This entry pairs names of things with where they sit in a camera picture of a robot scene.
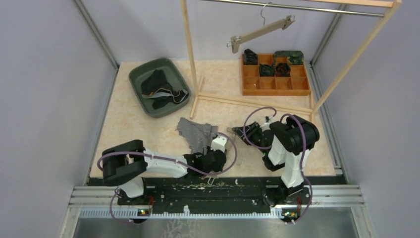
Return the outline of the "grey striped underwear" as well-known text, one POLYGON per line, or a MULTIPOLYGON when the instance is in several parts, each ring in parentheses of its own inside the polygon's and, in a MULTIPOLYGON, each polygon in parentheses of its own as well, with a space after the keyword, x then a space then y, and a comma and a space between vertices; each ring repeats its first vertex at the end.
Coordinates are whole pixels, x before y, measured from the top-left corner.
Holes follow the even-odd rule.
POLYGON ((200 124, 186 118, 180 118, 176 129, 185 138, 191 153, 207 154, 212 140, 218 133, 218 126, 209 123, 200 124))

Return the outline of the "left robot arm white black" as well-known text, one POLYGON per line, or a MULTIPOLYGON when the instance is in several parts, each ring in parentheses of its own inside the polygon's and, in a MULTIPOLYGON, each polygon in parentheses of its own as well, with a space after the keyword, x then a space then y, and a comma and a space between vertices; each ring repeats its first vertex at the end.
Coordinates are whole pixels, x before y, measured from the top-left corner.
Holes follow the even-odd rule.
POLYGON ((105 186, 117 186, 121 196, 143 205, 149 193, 141 174, 179 179, 221 173, 227 162, 226 143, 225 137, 216 137, 205 153, 173 156, 149 150, 137 139, 104 150, 97 167, 103 173, 105 186))

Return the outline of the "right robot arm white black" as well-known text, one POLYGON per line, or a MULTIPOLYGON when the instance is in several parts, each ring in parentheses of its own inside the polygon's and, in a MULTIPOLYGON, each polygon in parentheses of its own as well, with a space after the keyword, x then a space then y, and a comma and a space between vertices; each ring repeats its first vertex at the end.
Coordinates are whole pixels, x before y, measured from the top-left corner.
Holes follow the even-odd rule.
POLYGON ((299 196, 296 188, 304 182, 302 171, 308 155, 319 141, 319 130, 297 115, 286 116, 285 123, 272 121, 272 118, 266 117, 262 125, 255 121, 231 127, 230 131, 245 144, 262 152, 262 160, 268 170, 284 169, 279 199, 284 204, 292 204, 299 196))

